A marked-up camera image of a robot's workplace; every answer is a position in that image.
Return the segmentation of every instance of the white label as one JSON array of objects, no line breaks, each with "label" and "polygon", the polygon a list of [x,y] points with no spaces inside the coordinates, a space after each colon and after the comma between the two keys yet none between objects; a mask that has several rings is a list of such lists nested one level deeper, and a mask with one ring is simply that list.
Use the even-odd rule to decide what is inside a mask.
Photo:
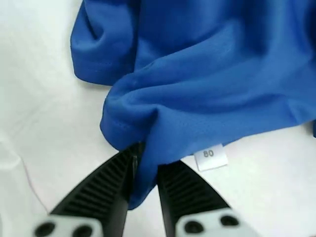
[{"label": "white label", "polygon": [[222,144],[194,153],[199,171],[209,170],[228,164]]}]

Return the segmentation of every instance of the blue shirt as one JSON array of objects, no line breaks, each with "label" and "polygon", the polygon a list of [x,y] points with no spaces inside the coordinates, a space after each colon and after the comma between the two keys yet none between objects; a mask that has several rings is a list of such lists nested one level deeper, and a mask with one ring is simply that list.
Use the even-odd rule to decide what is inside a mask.
[{"label": "blue shirt", "polygon": [[316,1],[84,0],[75,74],[113,85],[101,130],[145,141],[130,208],[159,164],[316,119]]}]

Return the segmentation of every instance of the white table surface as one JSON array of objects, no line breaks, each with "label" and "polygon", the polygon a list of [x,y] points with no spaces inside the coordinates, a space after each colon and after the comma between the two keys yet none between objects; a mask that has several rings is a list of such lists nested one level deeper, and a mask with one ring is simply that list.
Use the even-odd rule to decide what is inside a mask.
[{"label": "white table surface", "polygon": [[[69,38],[80,2],[0,2],[0,133],[48,210],[116,153],[99,130],[110,88],[73,75]],[[244,220],[264,237],[316,235],[310,124],[246,137],[225,151],[229,165],[202,175]],[[196,169],[192,157],[185,162]],[[129,212],[124,236],[164,236],[156,189]]]}]

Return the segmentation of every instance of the sleeve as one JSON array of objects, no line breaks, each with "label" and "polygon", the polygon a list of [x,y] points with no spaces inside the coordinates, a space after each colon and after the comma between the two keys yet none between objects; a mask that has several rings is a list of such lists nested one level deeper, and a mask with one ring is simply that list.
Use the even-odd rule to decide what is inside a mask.
[{"label": "sleeve", "polygon": [[316,5],[271,2],[113,86],[101,120],[105,138],[118,150],[146,142],[131,209],[156,184],[160,164],[316,119]]},{"label": "sleeve", "polygon": [[134,71],[139,0],[84,0],[71,35],[75,74],[113,85]]}]

